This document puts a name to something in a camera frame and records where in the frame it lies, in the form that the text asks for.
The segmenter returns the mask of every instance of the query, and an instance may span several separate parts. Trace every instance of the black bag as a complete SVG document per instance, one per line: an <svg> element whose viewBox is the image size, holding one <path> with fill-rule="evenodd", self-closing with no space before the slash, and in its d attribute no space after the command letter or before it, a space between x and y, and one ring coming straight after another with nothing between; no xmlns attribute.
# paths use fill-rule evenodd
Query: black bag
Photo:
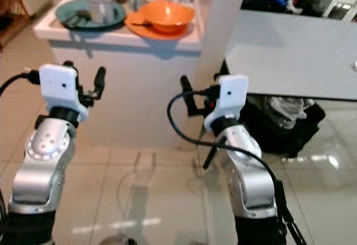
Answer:
<svg viewBox="0 0 357 245"><path fill-rule="evenodd" d="M305 109L305 113L307 118L298 119L293 129L284 129L247 101L240 111L238 121L246 125L248 132L257 140L262 151L283 153L293 158L319 130L317 125L326 116L316 103Z"/></svg>

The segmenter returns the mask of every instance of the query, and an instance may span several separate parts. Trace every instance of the tile floor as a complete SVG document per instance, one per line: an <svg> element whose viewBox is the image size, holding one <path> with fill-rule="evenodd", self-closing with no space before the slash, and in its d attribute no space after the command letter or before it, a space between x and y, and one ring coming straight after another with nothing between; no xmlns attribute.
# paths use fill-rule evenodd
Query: tile floor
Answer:
<svg viewBox="0 0 357 245"><path fill-rule="evenodd" d="M47 43L27 28L0 53L0 83L24 67L48 62L54 59ZM284 181L288 205L308 244L355 244L357 104L321 105L327 118L298 158L264 158ZM8 201L23 144L45 107L38 87L18 81L4 93L0 108L1 182ZM147 245L236 244L225 176L197 165L205 149L100 147L85 123L76 144L56 217L57 244L121 244L124 235Z"/></svg>

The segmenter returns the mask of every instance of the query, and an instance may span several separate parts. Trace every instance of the teal plate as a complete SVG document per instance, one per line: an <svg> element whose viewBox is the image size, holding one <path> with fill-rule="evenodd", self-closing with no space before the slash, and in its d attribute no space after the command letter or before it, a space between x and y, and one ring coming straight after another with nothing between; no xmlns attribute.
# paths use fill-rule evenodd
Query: teal plate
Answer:
<svg viewBox="0 0 357 245"><path fill-rule="evenodd" d="M62 23L62 25L71 30L85 30L85 31L103 31L103 30L112 30L118 27L119 25L123 25L123 21L126 16L126 12L124 8L117 2L113 2L114 8L114 21L110 23L105 23L103 25L99 25L93 21L86 21L85 19L81 19L76 24L78 16L76 16L77 11L88 11L89 10L89 2L87 0L75 0L69 3L65 3L58 7L55 14Z"/></svg>

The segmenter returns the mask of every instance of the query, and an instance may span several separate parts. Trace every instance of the orange bowl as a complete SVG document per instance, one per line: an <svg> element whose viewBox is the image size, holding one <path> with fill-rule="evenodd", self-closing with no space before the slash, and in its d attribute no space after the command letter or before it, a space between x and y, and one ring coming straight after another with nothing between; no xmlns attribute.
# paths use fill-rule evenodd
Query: orange bowl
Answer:
<svg viewBox="0 0 357 245"><path fill-rule="evenodd" d="M156 30L164 33L185 29L195 16L194 9L167 0L148 3L139 11Z"/></svg>

